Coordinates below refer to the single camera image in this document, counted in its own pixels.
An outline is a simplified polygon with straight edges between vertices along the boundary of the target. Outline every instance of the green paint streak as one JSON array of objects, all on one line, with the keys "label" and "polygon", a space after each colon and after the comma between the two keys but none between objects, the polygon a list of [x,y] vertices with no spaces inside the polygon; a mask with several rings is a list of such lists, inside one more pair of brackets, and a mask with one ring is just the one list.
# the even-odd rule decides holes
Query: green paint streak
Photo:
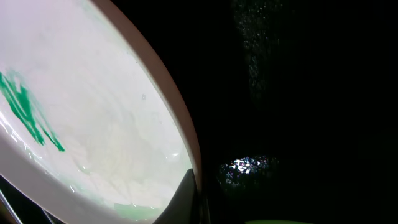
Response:
[{"label": "green paint streak", "polygon": [[158,208],[152,209],[139,205],[121,205],[118,203],[114,204],[114,209],[121,217],[134,221],[153,218],[161,213],[161,210]]},{"label": "green paint streak", "polygon": [[8,78],[0,72],[0,90],[4,97],[6,97],[12,112],[25,125],[26,129],[37,143],[42,146],[45,144],[44,137],[39,130],[40,127],[50,141],[53,142],[55,147],[57,147],[60,152],[64,152],[65,148],[55,137],[55,133],[53,131],[47,131],[44,125],[38,121],[38,117],[35,116],[35,107],[32,106],[30,101],[29,91],[22,85],[19,86],[20,91],[18,91],[17,85],[13,79],[17,76],[17,73],[15,71],[10,71],[7,72],[7,75]]}]

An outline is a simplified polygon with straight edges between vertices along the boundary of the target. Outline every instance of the white bowl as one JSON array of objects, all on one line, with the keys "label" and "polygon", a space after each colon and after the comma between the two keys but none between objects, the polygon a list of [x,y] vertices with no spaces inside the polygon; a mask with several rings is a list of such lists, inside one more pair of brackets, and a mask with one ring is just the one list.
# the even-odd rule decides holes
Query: white bowl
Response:
[{"label": "white bowl", "polygon": [[0,30],[0,174],[23,194],[67,223],[151,223],[191,167],[200,191],[187,107],[113,3],[3,0]]}]

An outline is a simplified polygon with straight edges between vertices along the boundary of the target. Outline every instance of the green paint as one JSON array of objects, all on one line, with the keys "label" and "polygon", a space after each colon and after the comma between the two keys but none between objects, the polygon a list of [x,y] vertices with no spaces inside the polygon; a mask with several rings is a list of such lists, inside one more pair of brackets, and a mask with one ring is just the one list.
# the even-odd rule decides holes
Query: green paint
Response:
[{"label": "green paint", "polygon": [[154,218],[162,213],[158,208],[152,209],[139,205],[121,205],[118,203],[114,204],[114,209],[121,217],[134,221]]},{"label": "green paint", "polygon": [[13,70],[7,72],[7,76],[0,72],[0,90],[4,97],[6,97],[12,112],[25,125],[26,129],[37,143],[42,146],[45,144],[43,134],[40,132],[41,129],[54,146],[57,147],[60,152],[64,152],[65,148],[56,138],[55,133],[53,131],[47,131],[44,128],[45,126],[48,127],[48,123],[43,119],[42,113],[35,113],[37,109],[35,105],[32,104],[32,101],[35,100],[32,100],[29,91],[22,85],[16,85],[15,78],[17,77],[18,73]]}]

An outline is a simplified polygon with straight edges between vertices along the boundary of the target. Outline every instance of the paint residue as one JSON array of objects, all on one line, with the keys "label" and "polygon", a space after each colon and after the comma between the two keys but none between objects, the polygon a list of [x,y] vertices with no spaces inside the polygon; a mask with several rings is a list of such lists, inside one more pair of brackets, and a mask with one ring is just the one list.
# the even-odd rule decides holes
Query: paint residue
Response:
[{"label": "paint residue", "polygon": [[37,143],[42,146],[45,144],[42,134],[43,132],[60,152],[64,152],[65,148],[56,138],[55,133],[53,131],[46,130],[45,127],[48,126],[48,124],[44,118],[36,115],[40,113],[35,113],[37,109],[30,100],[32,96],[29,91],[19,83],[17,84],[16,78],[17,73],[13,70],[7,72],[7,76],[0,72],[0,90],[4,97],[6,97],[12,112],[24,124]]}]

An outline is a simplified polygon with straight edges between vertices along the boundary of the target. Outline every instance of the green smear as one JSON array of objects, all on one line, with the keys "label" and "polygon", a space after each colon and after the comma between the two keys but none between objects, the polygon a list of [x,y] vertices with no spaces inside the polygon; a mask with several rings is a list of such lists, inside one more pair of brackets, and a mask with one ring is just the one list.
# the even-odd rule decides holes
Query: green smear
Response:
[{"label": "green smear", "polygon": [[139,205],[121,205],[118,203],[114,204],[114,209],[121,217],[128,218],[130,220],[153,218],[161,213],[160,209],[158,208],[152,209],[150,207]]},{"label": "green smear", "polygon": [[40,123],[39,118],[35,115],[35,107],[30,101],[31,96],[29,91],[22,85],[19,85],[20,90],[18,91],[17,85],[14,81],[14,77],[17,76],[18,73],[13,70],[7,72],[7,76],[0,72],[0,90],[4,97],[6,97],[12,112],[25,125],[26,129],[30,132],[37,143],[42,146],[45,144],[44,137],[39,130],[40,127],[54,146],[57,147],[60,152],[64,152],[65,148],[55,137],[55,133],[53,131],[47,131],[44,128],[45,126]]}]

